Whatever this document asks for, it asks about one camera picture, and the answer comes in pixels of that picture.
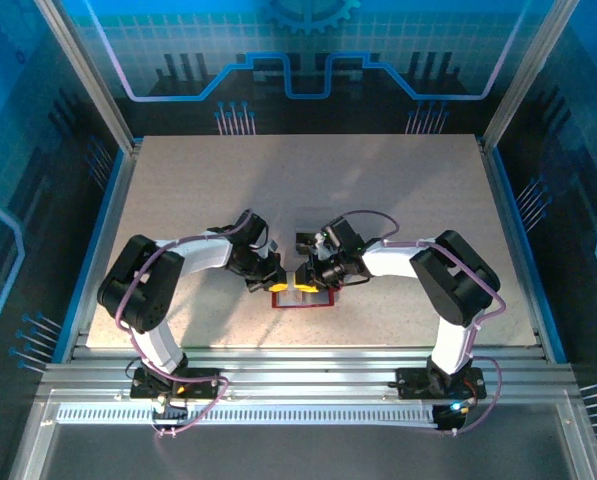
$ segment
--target black bracket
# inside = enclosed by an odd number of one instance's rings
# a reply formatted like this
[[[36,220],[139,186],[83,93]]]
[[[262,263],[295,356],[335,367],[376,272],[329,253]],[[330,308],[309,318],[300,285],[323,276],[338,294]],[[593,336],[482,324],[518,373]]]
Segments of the black bracket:
[[[400,400],[467,400],[473,397],[469,388],[471,385],[476,391],[479,400],[487,397],[482,370],[469,368],[465,371],[463,382],[457,383],[449,392],[439,397],[431,392],[429,377],[426,368],[399,368],[396,370],[396,381],[390,382],[390,388],[398,389]]]
[[[184,378],[218,377],[217,368],[179,368],[176,376]],[[156,399],[165,394],[171,399],[210,399],[218,396],[218,379],[202,383],[180,383],[164,380],[145,367],[138,367],[134,372],[129,397],[132,399]]]

